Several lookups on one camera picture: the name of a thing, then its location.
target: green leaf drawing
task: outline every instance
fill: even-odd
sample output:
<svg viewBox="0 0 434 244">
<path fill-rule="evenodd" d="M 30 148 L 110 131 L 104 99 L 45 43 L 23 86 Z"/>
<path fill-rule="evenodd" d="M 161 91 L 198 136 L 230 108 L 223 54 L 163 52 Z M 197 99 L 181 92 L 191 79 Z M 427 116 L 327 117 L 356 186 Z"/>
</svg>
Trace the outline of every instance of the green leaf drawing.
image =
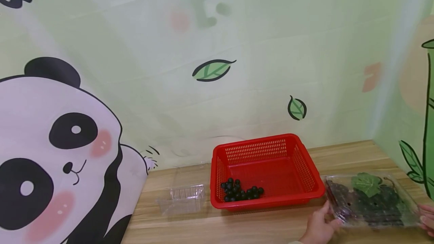
<svg viewBox="0 0 434 244">
<path fill-rule="evenodd" d="M 422 175 L 419 175 L 417 172 L 413 172 L 413 171 L 411 171 L 411 172 L 409 172 L 409 173 L 407 174 L 407 176 L 408 176 L 411 180 L 415 181 L 415 182 L 418 183 L 418 184 L 423 184 L 423 183 L 425 183 L 425 181 L 423 180 L 423 176 L 422 176 Z"/>
<path fill-rule="evenodd" d="M 434 201 L 434 39 L 422 44 L 428 50 L 428 87 L 426 89 L 425 133 L 423 134 L 423 177 L 428 196 Z"/>
<path fill-rule="evenodd" d="M 381 178 L 370 175 L 366 172 L 358 173 L 357 176 L 351 178 L 351 185 L 354 189 L 358 189 L 366 194 L 369 198 L 381 192 Z"/>
<path fill-rule="evenodd" d="M 211 82 L 222 78 L 231 69 L 231 64 L 235 61 L 225 61 L 224 59 L 213 59 L 199 65 L 193 72 L 193 77 L 197 81 Z"/>
<path fill-rule="evenodd" d="M 402 155 L 405 158 L 406 163 L 409 165 L 411 170 L 417 175 L 423 175 L 422 164 L 419 161 L 413 148 L 403 140 L 399 141 L 399 147 L 401 147 Z"/>
<path fill-rule="evenodd" d="M 290 96 L 291 100 L 288 104 L 288 113 L 289 115 L 291 115 L 291 118 L 300 121 L 301 119 L 304 119 L 306 117 L 306 104 L 300 99 L 292 98 L 292 95 Z"/>
</svg>

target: wooden tabletop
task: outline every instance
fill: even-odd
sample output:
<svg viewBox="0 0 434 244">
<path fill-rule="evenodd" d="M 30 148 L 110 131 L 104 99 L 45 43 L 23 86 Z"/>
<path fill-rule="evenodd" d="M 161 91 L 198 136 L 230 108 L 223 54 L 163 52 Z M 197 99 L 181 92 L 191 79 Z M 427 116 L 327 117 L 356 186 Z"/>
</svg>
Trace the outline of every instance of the wooden tabletop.
<svg viewBox="0 0 434 244">
<path fill-rule="evenodd" d="M 417 203 L 432 204 L 425 192 L 412 182 L 372 141 L 310 149 L 321 175 L 386 171 L 397 178 Z M 231 213 L 212 207 L 209 201 L 209 164 L 150 172 L 123 244 L 287 244 L 306 229 L 308 216 L 324 199 L 309 204 L 257 212 Z M 157 198 L 175 186 L 206 184 L 206 202 L 198 213 L 162 216 Z M 433 239 L 420 229 L 345 229 L 330 243 L 425 244 Z"/>
</svg>

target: child's hand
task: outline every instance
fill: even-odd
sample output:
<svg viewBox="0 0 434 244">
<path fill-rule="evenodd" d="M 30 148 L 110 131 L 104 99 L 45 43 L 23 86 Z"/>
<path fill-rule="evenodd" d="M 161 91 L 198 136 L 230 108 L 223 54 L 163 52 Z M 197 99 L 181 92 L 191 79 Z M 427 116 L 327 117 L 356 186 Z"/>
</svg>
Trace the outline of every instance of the child's hand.
<svg viewBox="0 0 434 244">
<path fill-rule="evenodd" d="M 306 233 L 300 238 L 303 244 L 326 244 L 334 232 L 342 225 L 342 221 L 335 219 L 326 223 L 325 215 L 329 212 L 330 203 L 315 211 L 308 219 Z"/>
<path fill-rule="evenodd" d="M 429 205 L 419 205 L 421 211 L 420 221 L 422 224 L 420 227 L 428 232 L 429 236 L 434 237 L 434 207 Z"/>
</svg>

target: panda ear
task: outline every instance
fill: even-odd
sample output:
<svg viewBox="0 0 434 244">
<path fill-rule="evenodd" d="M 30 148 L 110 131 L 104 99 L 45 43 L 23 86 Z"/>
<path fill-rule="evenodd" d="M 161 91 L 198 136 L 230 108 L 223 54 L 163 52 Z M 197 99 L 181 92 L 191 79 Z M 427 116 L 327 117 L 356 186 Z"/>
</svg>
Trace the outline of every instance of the panda ear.
<svg viewBox="0 0 434 244">
<path fill-rule="evenodd" d="M 29 61 L 24 68 L 24 74 L 52 79 L 74 88 L 79 88 L 81 82 L 79 73 L 68 62 L 49 56 Z"/>
</svg>

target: pink cheek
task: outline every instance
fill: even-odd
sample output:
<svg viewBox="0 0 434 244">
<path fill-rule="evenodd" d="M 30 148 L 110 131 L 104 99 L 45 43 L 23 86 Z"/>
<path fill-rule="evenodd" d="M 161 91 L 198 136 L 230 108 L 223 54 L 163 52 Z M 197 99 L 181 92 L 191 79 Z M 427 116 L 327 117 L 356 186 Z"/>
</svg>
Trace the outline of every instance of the pink cheek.
<svg viewBox="0 0 434 244">
<path fill-rule="evenodd" d="M 34 243 L 51 236 L 68 218 L 73 207 L 72 192 L 61 192 L 54 196 L 44 212 L 32 222 L 25 236 L 26 241 Z"/>
<path fill-rule="evenodd" d="M 92 157 L 101 157 L 108 153 L 112 148 L 112 136 L 107 130 L 98 132 L 98 136 L 92 142 L 90 155 Z"/>
</svg>

